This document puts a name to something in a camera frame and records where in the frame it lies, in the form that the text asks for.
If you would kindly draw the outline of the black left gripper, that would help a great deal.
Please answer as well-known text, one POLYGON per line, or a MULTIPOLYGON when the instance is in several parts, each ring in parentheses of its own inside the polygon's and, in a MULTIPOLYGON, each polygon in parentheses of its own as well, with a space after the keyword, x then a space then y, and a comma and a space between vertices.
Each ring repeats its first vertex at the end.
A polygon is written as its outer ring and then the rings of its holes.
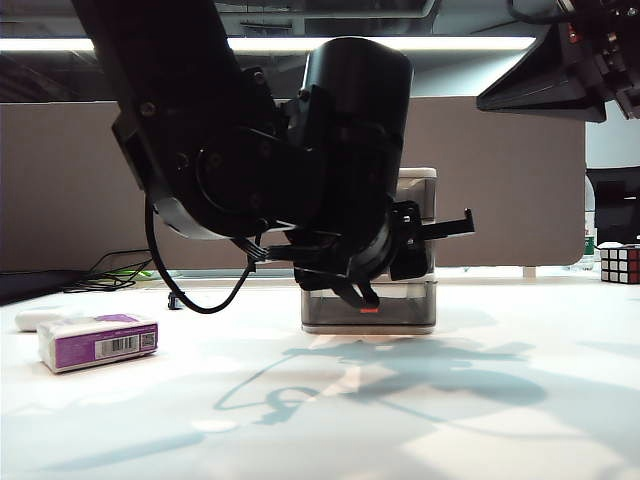
POLYGON ((422 218, 414 201, 395 202, 391 208, 394 257, 389 265, 393 281, 424 277, 433 272, 433 256, 420 237, 422 218))

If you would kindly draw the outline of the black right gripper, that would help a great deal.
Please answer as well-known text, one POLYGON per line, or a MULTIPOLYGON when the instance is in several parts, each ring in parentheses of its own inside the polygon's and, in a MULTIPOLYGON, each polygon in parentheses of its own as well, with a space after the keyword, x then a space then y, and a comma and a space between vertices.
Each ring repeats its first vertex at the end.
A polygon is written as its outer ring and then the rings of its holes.
POLYGON ((639 3, 559 1, 567 24, 551 26, 476 101, 485 112, 607 119, 615 101, 627 119, 639 117, 639 3))

